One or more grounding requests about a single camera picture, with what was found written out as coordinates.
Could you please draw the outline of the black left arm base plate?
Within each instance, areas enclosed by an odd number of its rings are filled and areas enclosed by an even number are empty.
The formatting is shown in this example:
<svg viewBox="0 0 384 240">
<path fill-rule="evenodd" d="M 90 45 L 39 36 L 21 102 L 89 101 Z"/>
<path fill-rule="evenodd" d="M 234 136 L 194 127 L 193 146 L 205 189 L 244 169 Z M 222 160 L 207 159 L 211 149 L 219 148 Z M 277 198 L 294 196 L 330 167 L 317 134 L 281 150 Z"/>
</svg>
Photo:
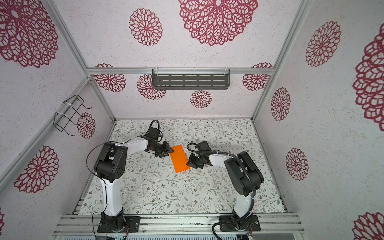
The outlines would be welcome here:
<svg viewBox="0 0 384 240">
<path fill-rule="evenodd" d="M 102 217 L 97 233 L 137 233 L 140 226 L 140 217 Z"/>
</svg>

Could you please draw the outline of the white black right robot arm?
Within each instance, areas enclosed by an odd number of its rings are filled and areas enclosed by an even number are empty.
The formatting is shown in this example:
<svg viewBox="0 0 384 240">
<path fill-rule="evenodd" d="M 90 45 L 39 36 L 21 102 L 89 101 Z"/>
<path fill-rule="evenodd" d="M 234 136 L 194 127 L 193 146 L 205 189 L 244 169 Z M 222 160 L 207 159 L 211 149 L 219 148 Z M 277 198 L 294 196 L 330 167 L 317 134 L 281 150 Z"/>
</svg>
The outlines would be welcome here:
<svg viewBox="0 0 384 240">
<path fill-rule="evenodd" d="M 234 219 L 247 218 L 253 211 L 255 195 L 264 177 L 248 152 L 237 155 L 222 151 L 194 151 L 187 166 L 203 169 L 205 165 L 227 170 L 238 196 L 234 207 Z"/>
</svg>

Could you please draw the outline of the orange square paper sheet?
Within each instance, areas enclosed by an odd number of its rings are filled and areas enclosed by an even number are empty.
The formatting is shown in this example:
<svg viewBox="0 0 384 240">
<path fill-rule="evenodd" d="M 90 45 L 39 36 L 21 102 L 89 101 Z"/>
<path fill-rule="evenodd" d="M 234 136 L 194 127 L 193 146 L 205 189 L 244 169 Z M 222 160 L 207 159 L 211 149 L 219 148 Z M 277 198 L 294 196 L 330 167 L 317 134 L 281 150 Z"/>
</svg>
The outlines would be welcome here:
<svg viewBox="0 0 384 240">
<path fill-rule="evenodd" d="M 181 173 L 190 169 L 187 165 L 187 155 L 181 145 L 172 147 L 173 152 L 170 153 L 170 157 L 176 173 Z"/>
</svg>

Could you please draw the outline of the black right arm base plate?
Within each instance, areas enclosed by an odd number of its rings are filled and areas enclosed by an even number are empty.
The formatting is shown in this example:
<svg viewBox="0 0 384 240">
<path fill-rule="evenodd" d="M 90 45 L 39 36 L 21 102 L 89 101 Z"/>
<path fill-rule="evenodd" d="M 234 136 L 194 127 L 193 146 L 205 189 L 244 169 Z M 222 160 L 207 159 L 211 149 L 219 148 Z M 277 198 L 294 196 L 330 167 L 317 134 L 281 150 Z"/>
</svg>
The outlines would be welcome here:
<svg viewBox="0 0 384 240">
<path fill-rule="evenodd" d="M 244 220 L 220 225 L 221 232 L 259 232 L 261 225 L 256 215 L 251 214 Z"/>
</svg>

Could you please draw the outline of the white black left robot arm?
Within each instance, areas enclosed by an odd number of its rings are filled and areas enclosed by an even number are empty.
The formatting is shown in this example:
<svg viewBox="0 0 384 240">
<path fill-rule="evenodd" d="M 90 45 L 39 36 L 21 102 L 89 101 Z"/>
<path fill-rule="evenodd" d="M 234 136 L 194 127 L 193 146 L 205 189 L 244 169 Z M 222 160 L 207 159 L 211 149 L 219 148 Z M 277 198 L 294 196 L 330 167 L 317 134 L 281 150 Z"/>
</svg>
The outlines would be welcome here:
<svg viewBox="0 0 384 240">
<path fill-rule="evenodd" d="M 166 141 L 159 143 L 143 137 L 126 143 L 110 141 L 102 145 L 94 170 L 96 176 L 101 179 L 103 187 L 105 215 L 116 217 L 121 213 L 123 206 L 120 197 L 120 178 L 125 172 L 127 157 L 141 151 L 152 151 L 159 158 L 167 157 L 174 152 Z"/>
</svg>

